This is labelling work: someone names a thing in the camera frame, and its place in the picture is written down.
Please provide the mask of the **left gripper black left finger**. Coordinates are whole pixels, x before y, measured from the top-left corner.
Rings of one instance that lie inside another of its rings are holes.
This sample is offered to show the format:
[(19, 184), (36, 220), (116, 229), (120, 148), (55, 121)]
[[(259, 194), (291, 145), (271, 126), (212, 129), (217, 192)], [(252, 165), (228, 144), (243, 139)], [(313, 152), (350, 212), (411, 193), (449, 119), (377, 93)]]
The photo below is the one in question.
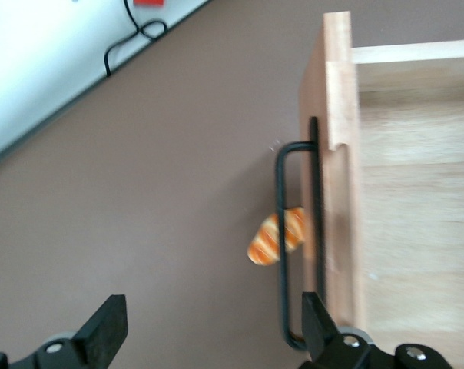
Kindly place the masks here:
[(41, 346), (29, 368), (108, 368), (128, 335), (126, 297), (110, 296), (71, 338)]

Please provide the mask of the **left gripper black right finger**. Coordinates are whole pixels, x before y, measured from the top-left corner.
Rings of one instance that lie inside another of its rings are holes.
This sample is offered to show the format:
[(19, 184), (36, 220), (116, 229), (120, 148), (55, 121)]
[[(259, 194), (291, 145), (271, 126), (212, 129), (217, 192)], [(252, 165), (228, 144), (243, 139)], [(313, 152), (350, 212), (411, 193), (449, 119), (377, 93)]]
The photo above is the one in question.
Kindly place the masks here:
[(341, 333), (316, 292), (302, 294), (302, 332), (310, 361), (301, 368), (370, 368), (370, 345), (358, 334)]

